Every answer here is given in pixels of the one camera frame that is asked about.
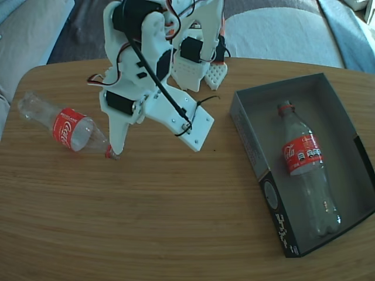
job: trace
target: black wire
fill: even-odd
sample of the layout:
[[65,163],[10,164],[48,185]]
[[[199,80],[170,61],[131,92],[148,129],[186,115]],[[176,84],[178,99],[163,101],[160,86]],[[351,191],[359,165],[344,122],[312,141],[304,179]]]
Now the black wire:
[[[124,13],[124,11],[125,11],[125,3],[126,3],[126,0],[122,3],[123,4],[123,6],[122,6],[122,14],[123,15],[125,15],[125,13]],[[172,106],[177,111],[177,113],[183,119],[185,119],[189,123],[190,127],[192,127],[192,122],[186,116],[185,111],[182,110],[182,108],[177,104],[177,102],[171,97],[171,95],[169,95],[168,91],[164,88],[164,86],[160,82],[159,78],[155,75],[154,71],[151,69],[151,66],[148,64],[148,62],[146,61],[146,59],[143,56],[142,52],[138,48],[138,46],[135,43],[134,39],[132,38],[132,36],[129,35],[129,32],[128,32],[127,28],[124,29],[124,33],[125,33],[125,36],[127,37],[127,39],[129,40],[130,46],[134,49],[135,54],[140,59],[142,65],[145,67],[146,71],[148,72],[148,74],[150,75],[150,77],[153,79],[153,81],[155,82],[156,86],[158,86],[158,88],[161,90],[161,92],[163,93],[163,95],[165,96],[165,98],[170,102],[170,104],[172,104]]]
[[225,51],[228,53],[228,56],[232,57],[232,55],[231,55],[230,51],[228,50],[228,48],[227,47],[224,47],[224,48],[225,48]]
[[192,10],[192,12],[187,16],[187,18],[188,18],[189,16],[191,16],[191,15],[194,13],[194,11],[195,11],[195,1],[196,1],[196,0],[193,0],[193,10]]
[[[210,99],[212,99],[212,98],[218,98],[218,99],[220,99],[220,97],[218,96],[218,95],[213,95],[212,97],[208,97],[208,98],[205,98],[204,100],[202,100],[202,101],[198,101],[197,102],[197,107],[195,108],[195,112],[194,112],[194,116],[193,116],[193,119],[192,119],[192,123],[194,122],[194,120],[195,120],[195,116],[196,116],[196,114],[197,114],[197,110],[198,110],[198,108],[202,105],[202,103],[204,103],[204,102],[206,102],[206,101],[208,101],[208,100],[210,100]],[[180,133],[180,134],[178,134],[178,135],[175,135],[175,136],[177,136],[177,137],[180,137],[180,136],[183,136],[184,134],[186,134],[190,129],[192,129],[193,127],[192,127],[192,124],[190,125],[190,126],[188,126],[188,128],[185,130],[185,131],[183,131],[182,133]]]

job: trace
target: empty plastic bottle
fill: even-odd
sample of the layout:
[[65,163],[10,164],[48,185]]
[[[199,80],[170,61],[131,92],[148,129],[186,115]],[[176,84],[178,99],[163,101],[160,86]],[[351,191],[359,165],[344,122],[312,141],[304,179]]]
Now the empty plastic bottle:
[[341,216],[329,187],[321,148],[311,128],[295,113],[289,101],[278,106],[285,126],[285,146],[282,148],[289,173],[297,177],[309,213],[311,234],[324,237],[336,233]]
[[19,112],[30,121],[43,125],[53,138],[74,152],[103,153],[119,159],[95,122],[71,108],[53,105],[33,92],[27,92],[18,103]]

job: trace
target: cushion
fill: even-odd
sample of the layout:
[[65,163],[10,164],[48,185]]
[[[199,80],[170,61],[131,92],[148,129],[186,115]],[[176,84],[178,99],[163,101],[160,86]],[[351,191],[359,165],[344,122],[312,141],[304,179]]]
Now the cushion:
[[0,25],[0,94],[10,103],[18,83],[38,66],[66,17],[69,0],[27,0]]
[[264,8],[232,16],[226,21],[226,44],[233,57],[344,67],[325,19],[299,9]]
[[9,107],[10,106],[7,100],[0,95],[0,140],[1,140],[2,131],[5,126],[6,116],[8,115],[8,112],[9,112]]
[[0,0],[0,24],[26,0]]
[[369,3],[369,0],[344,0],[354,11],[364,9]]

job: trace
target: open box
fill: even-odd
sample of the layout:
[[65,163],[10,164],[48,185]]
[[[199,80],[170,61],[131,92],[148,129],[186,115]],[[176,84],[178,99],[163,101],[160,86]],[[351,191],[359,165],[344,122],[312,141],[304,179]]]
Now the open box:
[[[277,105],[290,100],[319,138],[330,188],[341,214],[339,232],[310,235],[309,217],[282,153],[284,127]],[[280,237],[286,257],[302,257],[375,212],[375,173],[338,95],[324,74],[236,92],[231,115]]]

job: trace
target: fabric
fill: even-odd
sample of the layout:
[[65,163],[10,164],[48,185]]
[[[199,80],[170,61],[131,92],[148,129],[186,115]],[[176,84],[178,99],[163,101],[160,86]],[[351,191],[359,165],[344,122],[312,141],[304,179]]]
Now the fabric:
[[369,0],[344,0],[354,11],[364,9],[369,3]]
[[0,95],[0,140],[5,126],[6,117],[8,116],[9,107],[7,100]]
[[11,103],[19,81],[52,44],[67,0],[27,0],[0,25],[0,94]]
[[316,0],[226,0],[224,15],[228,19],[239,13],[262,8],[295,8],[321,14]]
[[375,54],[354,12],[338,0],[319,0],[346,68],[375,74]]
[[226,42],[233,57],[344,67],[324,18],[299,9],[264,8],[232,16]]
[[[104,50],[103,10],[111,1],[76,0],[49,63],[107,57]],[[245,11],[269,7],[290,7],[321,14],[316,0],[226,0],[224,15],[229,18]]]
[[0,24],[26,0],[0,0]]

